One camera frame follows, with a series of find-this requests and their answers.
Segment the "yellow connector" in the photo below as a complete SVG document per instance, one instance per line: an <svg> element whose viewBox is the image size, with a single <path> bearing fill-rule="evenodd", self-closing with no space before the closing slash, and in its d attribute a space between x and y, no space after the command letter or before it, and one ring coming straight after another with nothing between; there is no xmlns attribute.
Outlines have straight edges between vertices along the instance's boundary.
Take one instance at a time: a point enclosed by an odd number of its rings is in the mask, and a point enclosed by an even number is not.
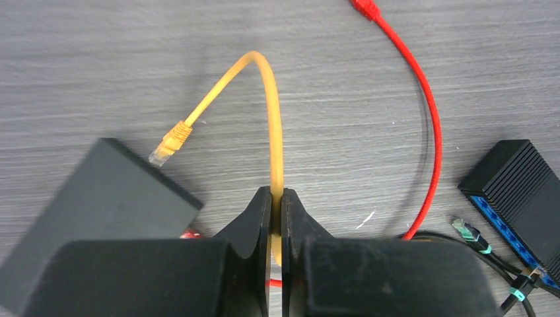
<svg viewBox="0 0 560 317"><path fill-rule="evenodd" d="M179 121L179 123L163 137L163 141L159 143L152 154L150 154L150 163L162 166L171 155L179 151L181 146L187 141L191 132L192 127L189 127L184 121Z"/></svg>

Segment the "gray wooden table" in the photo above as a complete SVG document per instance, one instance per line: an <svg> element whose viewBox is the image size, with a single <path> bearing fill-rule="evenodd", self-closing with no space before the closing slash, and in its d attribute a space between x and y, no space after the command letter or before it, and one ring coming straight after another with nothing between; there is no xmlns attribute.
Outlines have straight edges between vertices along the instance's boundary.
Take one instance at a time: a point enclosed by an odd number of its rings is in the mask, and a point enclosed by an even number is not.
<svg viewBox="0 0 560 317"><path fill-rule="evenodd" d="M493 144L529 138L560 173L560 0L379 0L434 90L444 132L425 229L459 215L513 255L456 189ZM0 4L0 260L98 137L148 155L248 50L279 85L286 185L335 236L407 229L433 138L407 65L346 0L6 0ZM268 181L260 77L244 71L164 171L217 232ZM357 229L372 212L370 221ZM497 301L506 285L488 271ZM538 291L538 316L560 302ZM271 296L280 316L280 296ZM516 306L508 316L524 316Z"/></svg>

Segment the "white mark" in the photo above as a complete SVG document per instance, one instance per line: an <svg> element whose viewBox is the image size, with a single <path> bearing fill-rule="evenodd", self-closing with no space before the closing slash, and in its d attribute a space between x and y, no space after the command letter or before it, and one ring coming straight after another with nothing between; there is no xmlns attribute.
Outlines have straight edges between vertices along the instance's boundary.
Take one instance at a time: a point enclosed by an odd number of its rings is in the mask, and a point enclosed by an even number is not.
<svg viewBox="0 0 560 317"><path fill-rule="evenodd" d="M364 219L364 221L362 222L362 224L356 227L356 229L360 229L361 227L363 227L363 226L366 224L366 222L368 222L368 221L371 219L371 217L373 217L373 214L374 214L374 213L375 213L375 211L373 211L372 213L370 213L369 216L368 216L366 219Z"/></svg>

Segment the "red ethernet cable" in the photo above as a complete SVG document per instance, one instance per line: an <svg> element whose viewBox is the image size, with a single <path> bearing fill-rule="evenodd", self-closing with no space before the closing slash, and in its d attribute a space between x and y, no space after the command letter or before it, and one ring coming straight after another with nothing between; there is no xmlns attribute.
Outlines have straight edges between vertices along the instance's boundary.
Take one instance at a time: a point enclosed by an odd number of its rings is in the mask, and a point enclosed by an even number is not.
<svg viewBox="0 0 560 317"><path fill-rule="evenodd" d="M393 41L395 47L399 50L399 52L403 55L404 59L412 68L412 71L416 75L416 78L420 82L422 86L422 90L424 91L424 95L426 96L426 101L428 103L428 109L430 110L430 115L432 117L432 125L434 129L434 142L435 142L435 159L434 159L434 170L432 173L432 180L430 182L430 188L428 189L428 193L426 198L424 199L424 204L422 204L422 208L420 208L420 212L418 212L418 216L414 220L414 223L410 226L410 229L404 234L404 240L410 240L416 234L424 218L432 205L434 200L434 196L436 194L437 186L439 183L439 176L441 174L441 166L443 162L443 136L441 133L441 123L439 119L439 114L436 106L436 101L434 99L434 95L432 94L432 89L430 88L430 84L428 83L428 79L426 75L420 68L420 65L414 58L414 55L410 50L406 47L404 42L399 38L397 32L395 32L389 23L383 19L381 16L381 10L375 4L373 0L350 0L354 8L360 11L360 13L366 17L368 20L375 22L387 37Z"/></svg>

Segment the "yellow ethernet cable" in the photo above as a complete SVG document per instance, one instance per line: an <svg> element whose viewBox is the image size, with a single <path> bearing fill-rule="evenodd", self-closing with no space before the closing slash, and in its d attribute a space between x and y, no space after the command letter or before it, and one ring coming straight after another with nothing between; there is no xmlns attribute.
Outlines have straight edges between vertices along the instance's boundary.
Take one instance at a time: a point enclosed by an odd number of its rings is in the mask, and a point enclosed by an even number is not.
<svg viewBox="0 0 560 317"><path fill-rule="evenodd" d="M208 108L210 103L218 97L220 92L251 62L255 62L261 73L264 92L266 95L266 108L268 113L268 132L270 138L270 192L272 195L272 254L278 265L282 265L282 245L280 237L280 199L284 194L284 152L282 141L282 122L280 118L280 101L278 88L270 64L266 58L257 51L243 55L214 85L206 97L198 104L193 112L171 129L160 145L150 154L150 162L162 166L169 157L178 151L192 132L192 125Z"/></svg>

